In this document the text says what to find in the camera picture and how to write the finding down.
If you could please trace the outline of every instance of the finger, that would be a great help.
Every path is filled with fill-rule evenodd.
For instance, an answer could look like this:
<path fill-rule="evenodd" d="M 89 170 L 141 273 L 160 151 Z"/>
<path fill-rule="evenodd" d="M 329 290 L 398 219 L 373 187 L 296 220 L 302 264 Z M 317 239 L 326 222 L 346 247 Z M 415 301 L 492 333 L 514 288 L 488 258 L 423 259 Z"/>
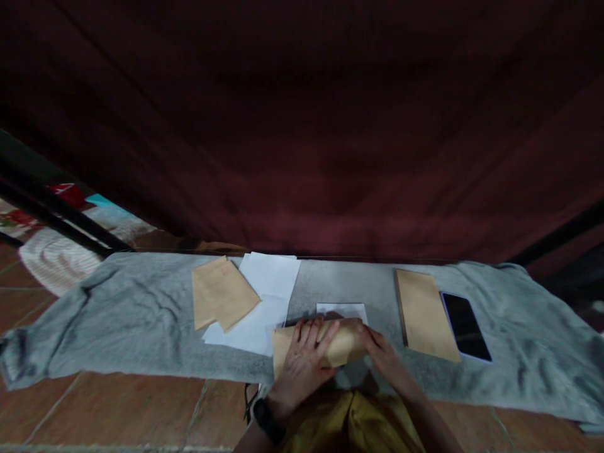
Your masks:
<path fill-rule="evenodd" d="M 318 360 L 321 360 L 323 358 L 323 356 L 325 356 L 325 353 L 327 352 L 327 348 L 329 348 L 329 345 L 332 343 L 332 340 L 335 337 L 335 334 L 338 332 L 339 328 L 340 328 L 340 321 L 335 320 L 334 322 L 331 323 L 331 325 L 327 329 L 327 332 L 325 332 L 325 335 L 323 336 L 323 338 L 321 338 L 319 345 L 316 347 L 316 356 L 317 356 Z"/>
<path fill-rule="evenodd" d="M 296 323 L 296 327 L 294 328 L 294 333 L 291 336 L 291 344 L 289 345 L 290 347 L 298 344 L 298 342 L 300 341 L 300 330 L 302 329 L 302 324 L 304 324 L 304 318 L 302 318 L 300 321 L 298 321 Z"/>
<path fill-rule="evenodd" d="M 363 346 L 365 347 L 365 349 L 367 350 L 369 355 L 375 355 L 381 351 L 380 347 L 374 340 L 373 336 L 369 333 L 369 327 L 361 324 L 361 325 L 359 325 L 357 331 L 358 331 L 359 335 L 361 336 L 361 341 L 363 342 Z"/>
<path fill-rule="evenodd" d="M 300 331 L 300 346 L 304 347 L 306 345 L 306 341 L 308 340 L 308 334 L 310 333 L 310 328 L 313 325 L 313 320 L 307 320 Z"/>
<path fill-rule="evenodd" d="M 371 327 L 369 326 L 365 326 L 367 328 L 367 331 L 369 332 L 369 334 L 371 335 L 371 337 L 373 338 L 373 340 L 375 341 L 375 343 L 382 349 L 386 349 L 390 346 L 390 343 L 388 343 L 388 340 L 386 340 L 386 337 L 384 335 L 382 335 L 381 333 L 373 330 Z"/>
<path fill-rule="evenodd" d="M 308 341 L 306 342 L 306 346 L 314 349 L 316 347 L 316 339 L 319 336 L 319 330 L 323 326 L 323 318 L 317 318 L 313 322 L 313 326 L 310 328 L 310 333 L 308 334 Z"/>

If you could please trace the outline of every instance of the person's left hand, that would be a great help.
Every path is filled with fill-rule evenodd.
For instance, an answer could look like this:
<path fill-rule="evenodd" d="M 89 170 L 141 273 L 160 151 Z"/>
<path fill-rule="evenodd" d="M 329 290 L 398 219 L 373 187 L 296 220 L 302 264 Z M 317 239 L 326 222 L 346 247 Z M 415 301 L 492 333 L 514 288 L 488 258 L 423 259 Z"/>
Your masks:
<path fill-rule="evenodd" d="M 340 322 L 332 322 L 321 341 L 317 342 L 322 326 L 323 318 L 308 322 L 300 320 L 296 324 L 281 374 L 266 395 L 272 416 L 281 425 L 336 373 L 335 368 L 321 368 L 321 361 L 340 328 Z"/>

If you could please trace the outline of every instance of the black metal frame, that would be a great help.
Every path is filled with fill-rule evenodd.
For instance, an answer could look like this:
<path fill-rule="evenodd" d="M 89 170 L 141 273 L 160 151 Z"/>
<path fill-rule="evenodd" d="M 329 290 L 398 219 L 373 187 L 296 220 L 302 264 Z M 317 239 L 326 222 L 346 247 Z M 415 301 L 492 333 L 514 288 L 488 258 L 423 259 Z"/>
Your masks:
<path fill-rule="evenodd" d="M 602 223 L 604 223 L 604 200 L 527 247 L 510 262 L 526 266 Z"/>
<path fill-rule="evenodd" d="M 16 249 L 18 249 L 19 247 L 21 247 L 23 245 L 23 241 L 20 241 L 17 238 L 9 236 L 8 234 L 3 233 L 3 232 L 0 232 L 0 242 L 4 242 Z"/>
<path fill-rule="evenodd" d="M 73 208 L 31 175 L 2 158 L 0 158 L 0 198 L 101 257 L 107 258 L 115 252 L 134 252 L 128 244 Z M 63 219 L 72 222 L 96 240 Z M 15 247 L 23 244 L 17 239 L 11 238 L 11 240 L 9 243 Z"/>

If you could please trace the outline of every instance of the phone screen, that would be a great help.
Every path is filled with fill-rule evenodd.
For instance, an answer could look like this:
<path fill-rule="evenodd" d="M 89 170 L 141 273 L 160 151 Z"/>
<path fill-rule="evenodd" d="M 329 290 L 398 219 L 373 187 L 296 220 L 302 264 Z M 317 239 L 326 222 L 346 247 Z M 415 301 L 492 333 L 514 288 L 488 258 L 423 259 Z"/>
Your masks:
<path fill-rule="evenodd" d="M 492 362 L 470 302 L 447 293 L 442 293 L 442 301 L 447 309 L 459 352 Z"/>

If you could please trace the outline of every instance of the tiled floor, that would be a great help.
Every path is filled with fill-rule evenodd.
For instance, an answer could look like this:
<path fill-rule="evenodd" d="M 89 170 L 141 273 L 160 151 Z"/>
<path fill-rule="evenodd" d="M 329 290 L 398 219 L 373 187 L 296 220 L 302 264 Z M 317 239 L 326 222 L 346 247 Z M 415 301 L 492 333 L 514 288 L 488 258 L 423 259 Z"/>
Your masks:
<path fill-rule="evenodd" d="M 179 243 L 161 232 L 138 242 Z M 0 245 L 0 334 L 35 321 L 55 299 Z M 435 405 L 468 451 L 604 452 L 603 441 L 549 415 Z M 229 451 L 245 431 L 244 408 L 243 384 L 227 381 L 80 373 L 12 392 L 2 383 L 0 452 Z"/>

